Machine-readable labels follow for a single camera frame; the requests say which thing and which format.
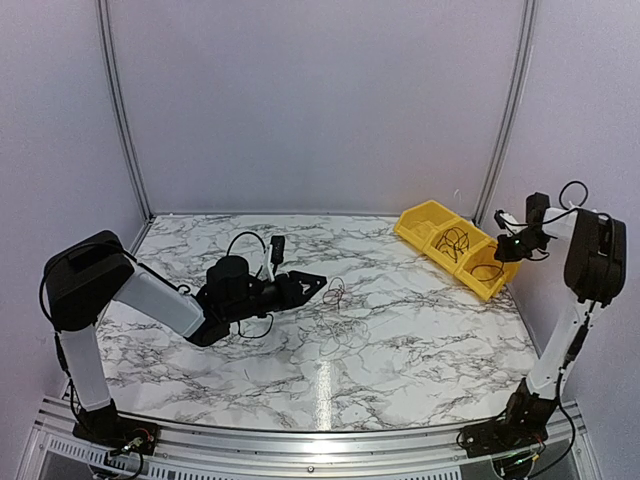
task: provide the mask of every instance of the black and white robotic arm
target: black and white robotic arm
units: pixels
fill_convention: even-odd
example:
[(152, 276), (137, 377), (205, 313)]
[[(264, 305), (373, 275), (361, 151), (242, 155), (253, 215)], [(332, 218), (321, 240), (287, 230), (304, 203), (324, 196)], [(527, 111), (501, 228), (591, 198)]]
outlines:
[[(542, 193), (527, 198), (526, 211), (524, 224), (508, 213), (496, 212), (498, 225), (509, 233), (498, 237), (495, 259), (533, 259), (534, 252), (544, 253), (551, 239), (567, 241), (564, 282), (569, 303), (542, 356), (511, 395), (504, 414), (462, 429), (459, 443), (469, 457), (500, 454), (548, 438), (547, 422), (560, 405), (564, 385), (589, 330), (624, 286), (623, 222), (580, 207), (553, 208)], [(505, 470), (500, 461), (494, 462), (494, 467), (499, 467), (502, 478), (524, 478), (530, 472), (531, 459), (523, 458), (529, 463), (511, 462), (511, 470)]]
[(44, 305), (43, 311), (54, 326), (60, 363), (81, 405), (74, 435), (122, 448), (140, 438), (136, 432), (147, 432), (141, 437), (145, 445), (139, 446), (144, 453), (153, 450), (150, 439), (157, 437), (156, 425), (119, 416), (109, 394), (95, 330), (109, 302), (129, 305), (188, 342), (207, 347), (226, 337), (231, 323), (300, 307), (326, 285), (323, 276), (276, 275), (283, 255), (284, 237), (274, 236), (256, 276), (244, 258), (222, 257), (207, 270), (206, 283), (195, 296), (139, 263), (112, 232), (98, 233), (51, 258), (40, 299), (46, 286), (49, 313)]

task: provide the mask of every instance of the gray panel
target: gray panel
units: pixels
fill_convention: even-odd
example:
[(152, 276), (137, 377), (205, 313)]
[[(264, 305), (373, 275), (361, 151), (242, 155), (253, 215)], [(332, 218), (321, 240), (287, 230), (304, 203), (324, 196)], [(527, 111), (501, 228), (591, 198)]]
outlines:
[(0, 6), (0, 471), (13, 478), (62, 374), (37, 290), (47, 258), (142, 226), (107, 94), (93, 2)]
[(472, 214), (522, 7), (113, 2), (122, 88), (152, 206), (398, 213), (435, 198)]
[[(557, 205), (562, 185), (579, 178), (591, 189), (587, 207), (627, 222), (627, 284), (590, 334), (569, 390), (607, 479), (636, 478), (640, 468), (639, 19), (638, 2), (541, 2), (524, 99), (489, 210), (522, 218), (529, 193), (547, 192)], [(563, 307), (566, 245), (554, 242), (551, 255), (523, 265), (513, 284), (540, 345)]]

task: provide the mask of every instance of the metal frame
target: metal frame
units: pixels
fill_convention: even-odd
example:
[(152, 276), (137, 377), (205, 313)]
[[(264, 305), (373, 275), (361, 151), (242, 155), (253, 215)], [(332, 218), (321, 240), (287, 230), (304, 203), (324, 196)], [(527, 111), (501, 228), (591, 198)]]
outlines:
[(481, 225), (487, 214), (489, 204), (496, 189), (500, 170), (504, 164), (507, 155), (509, 140), (516, 118), (516, 113), (524, 85), (527, 72), (529, 69), (529, 61), (531, 58), (531, 49), (533, 43), (534, 27), (536, 22), (536, 13), (538, 10), (538, 0), (525, 0), (522, 10), (522, 22), (520, 25), (520, 39), (518, 40), (518, 49), (516, 51), (516, 61), (511, 76), (511, 85), (507, 96), (507, 104), (505, 106), (502, 123), (493, 150), (491, 163), (476, 203), (475, 213), (473, 214), (473, 222)]
[(122, 144), (122, 152), (124, 154), (129, 178), (136, 196), (138, 208), (142, 213), (145, 221), (153, 219), (153, 210), (149, 203), (149, 197), (142, 179), (142, 170), (138, 163), (138, 155), (133, 143), (133, 137), (129, 128), (129, 121), (122, 96), (122, 88), (120, 86), (120, 77), (118, 75), (118, 67), (116, 64), (116, 52), (113, 43), (113, 32), (111, 29), (111, 18), (109, 15), (108, 0), (96, 0), (96, 9), (98, 15), (98, 27), (100, 30), (100, 46), (102, 48), (102, 56), (105, 63), (107, 83), (109, 86), (109, 94), (111, 96), (111, 104), (115, 115), (118, 136)]
[[(578, 438), (586, 429), (575, 402), (567, 404), (569, 415), (578, 428)], [(149, 419), (142, 415), (125, 415)], [(147, 458), (147, 470), (141, 478), (165, 479), (170, 471), (217, 474), (212, 478), (291, 479), (291, 478), (355, 478), (404, 480), (421, 478), (440, 471), (452, 471), (465, 464), (486, 462), (488, 457), (468, 459), (456, 445), (462, 426), (471, 422), (434, 427), (374, 432), (304, 433), (243, 430), (205, 425), (191, 425), (153, 419), (161, 427), (156, 453)], [(41, 468), (53, 436), (76, 442), (85, 448), (87, 442), (72, 437), (75, 419), (69, 403), (46, 397), (36, 418), (34, 431), (18, 475), (19, 480), (38, 478), (34, 472)], [(564, 416), (556, 412), (548, 425), (548, 444), (566, 441), (571, 428)], [(577, 449), (589, 451), (589, 444), (580, 441)], [(578, 454), (585, 462), (592, 454)], [(581, 465), (580, 473), (598, 480), (597, 470)], [(180, 478), (177, 473), (171, 475)]]

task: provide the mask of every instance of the yellow bin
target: yellow bin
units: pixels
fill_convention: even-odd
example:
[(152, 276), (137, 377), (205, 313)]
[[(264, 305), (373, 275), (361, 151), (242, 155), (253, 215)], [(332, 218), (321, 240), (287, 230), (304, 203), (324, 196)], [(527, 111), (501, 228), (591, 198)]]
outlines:
[(513, 280), (520, 269), (520, 262), (495, 260), (497, 242), (435, 200), (406, 210), (394, 231), (484, 301)]

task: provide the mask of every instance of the vertical metal post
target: vertical metal post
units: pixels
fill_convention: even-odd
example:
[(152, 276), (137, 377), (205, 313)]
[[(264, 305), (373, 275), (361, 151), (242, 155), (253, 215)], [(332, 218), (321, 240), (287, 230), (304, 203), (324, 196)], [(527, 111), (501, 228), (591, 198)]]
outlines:
[(106, 67), (107, 83), (115, 115), (116, 127), (118, 129), (118, 135), (122, 144), (122, 151), (124, 153), (129, 178), (131, 179), (131, 185), (133, 186), (138, 207), (140, 208), (140, 212), (142, 213), (145, 222), (149, 223), (153, 219), (153, 211), (149, 204), (149, 198), (142, 179), (142, 171), (140, 169), (138, 156), (133, 144), (133, 137), (131, 136), (131, 131), (129, 129), (129, 121), (127, 120), (122, 89), (120, 87), (120, 77), (118, 75), (118, 68), (116, 64), (116, 53), (113, 43), (113, 32), (111, 29), (108, 0), (96, 0), (96, 8), (98, 9), (98, 27), (100, 30), (99, 34), (102, 56)]
[(522, 91), (524, 89), (527, 68), (529, 66), (529, 58), (531, 57), (531, 45), (533, 43), (533, 31), (535, 27), (537, 8), (538, 0), (525, 0), (522, 11), (522, 23), (520, 25), (520, 38), (518, 41), (513, 74), (511, 76), (511, 85), (509, 87), (507, 104), (502, 117), (502, 124), (500, 125), (496, 145), (493, 150), (491, 163), (473, 214), (473, 222), (476, 225), (480, 225), (487, 214), (489, 203), (493, 197), (498, 176), (500, 175), (500, 170), (502, 169), (502, 165), (507, 154), (509, 139), (511, 138), (511, 131), (516, 118), (516, 111), (520, 104)]

